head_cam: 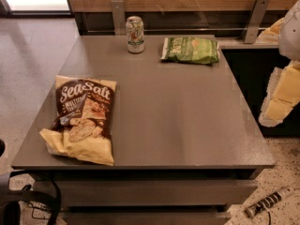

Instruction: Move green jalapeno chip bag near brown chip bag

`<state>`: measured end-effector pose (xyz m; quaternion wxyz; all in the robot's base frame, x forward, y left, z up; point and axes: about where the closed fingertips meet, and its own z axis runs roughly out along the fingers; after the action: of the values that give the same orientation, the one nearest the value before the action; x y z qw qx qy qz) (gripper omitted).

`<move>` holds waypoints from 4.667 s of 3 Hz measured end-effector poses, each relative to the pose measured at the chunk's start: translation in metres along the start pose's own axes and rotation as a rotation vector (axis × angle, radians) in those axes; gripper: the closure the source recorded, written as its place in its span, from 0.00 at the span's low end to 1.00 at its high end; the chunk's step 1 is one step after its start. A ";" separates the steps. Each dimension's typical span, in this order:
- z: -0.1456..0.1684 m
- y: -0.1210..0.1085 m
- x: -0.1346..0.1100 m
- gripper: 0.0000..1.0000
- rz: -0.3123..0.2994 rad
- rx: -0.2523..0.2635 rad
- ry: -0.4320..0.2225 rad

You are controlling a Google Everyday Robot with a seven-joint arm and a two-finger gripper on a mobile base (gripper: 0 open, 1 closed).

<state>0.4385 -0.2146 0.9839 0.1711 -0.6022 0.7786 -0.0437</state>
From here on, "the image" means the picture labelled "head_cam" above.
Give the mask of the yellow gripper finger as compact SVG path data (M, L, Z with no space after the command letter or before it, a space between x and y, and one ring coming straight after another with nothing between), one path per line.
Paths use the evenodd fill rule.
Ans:
M300 102L300 62L292 60L285 68L275 67L266 92L259 123L272 128L281 124Z
M283 18L274 22L270 27L266 28L264 31L262 31L259 34L258 40L264 42L278 43L278 37L279 37L280 27L282 23L283 23Z

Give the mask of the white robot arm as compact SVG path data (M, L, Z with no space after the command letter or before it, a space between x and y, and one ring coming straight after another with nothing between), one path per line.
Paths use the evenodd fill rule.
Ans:
M276 43L279 54L290 59L285 68L274 68L261 106L259 123L271 128L300 102L300 0L284 18L261 32L259 41Z

